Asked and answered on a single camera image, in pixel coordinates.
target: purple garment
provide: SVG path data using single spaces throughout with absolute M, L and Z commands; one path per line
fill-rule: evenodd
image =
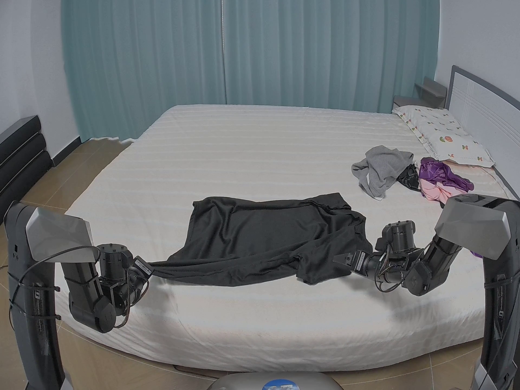
M 433 158 L 421 159 L 419 178 L 425 179 L 434 185 L 440 182 L 444 186 L 459 188 L 466 192 L 475 189 L 475 186 L 469 180 L 456 175 L 451 171 L 448 165 Z

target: mattress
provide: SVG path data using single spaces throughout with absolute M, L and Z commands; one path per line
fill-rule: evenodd
M 90 221 L 95 244 L 121 243 L 149 262 L 180 249 L 192 202 L 253 201 L 340 192 L 367 217 L 373 244 L 397 220 L 415 221 L 415 243 L 434 235 L 438 203 L 396 183 L 381 202 L 350 166 L 373 146 L 427 152 L 392 114 L 266 106 L 177 106 L 124 150 L 68 214 Z M 491 170 L 454 165 L 475 192 L 508 195 Z M 381 294 L 351 275 L 314 286 L 296 277 L 234 288 L 152 277 L 124 328 L 99 334 L 75 322 L 57 267 L 57 311 L 77 332 L 140 357 L 227 371 L 360 370 L 390 365 L 483 336 L 482 261 L 462 250 L 448 280 L 417 297 Z

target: tile floor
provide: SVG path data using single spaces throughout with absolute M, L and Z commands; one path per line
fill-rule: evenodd
M 83 143 L 51 169 L 24 201 L 64 213 L 100 171 L 128 145 L 115 140 Z M 7 263 L 7 239 L 0 226 L 0 265 Z M 0 387 L 22 390 L 26 379 L 14 333 L 7 319 L 7 270 L 0 272 Z M 175 368 L 97 344 L 58 322 L 58 339 L 65 368 L 75 390 L 205 390 L 219 371 Z M 366 371 L 330 375 L 345 390 L 450 390 L 470 388 L 481 340 L 442 349 L 399 364 Z

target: black garment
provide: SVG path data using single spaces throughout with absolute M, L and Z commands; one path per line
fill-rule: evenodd
M 308 284 L 346 276 L 337 254 L 372 251 L 365 217 L 339 193 L 253 202 L 211 197 L 193 203 L 185 246 L 154 275 L 186 283 L 238 286 L 296 276 Z
M 401 172 L 401 174 L 397 177 L 397 180 L 401 185 L 406 186 L 412 191 L 421 191 L 419 188 L 419 174 L 417 173 L 417 169 L 413 163 L 408 165 L 408 167 Z

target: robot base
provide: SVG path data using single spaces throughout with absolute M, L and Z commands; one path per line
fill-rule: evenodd
M 207 390 L 341 390 L 322 373 L 237 373 L 218 379 Z

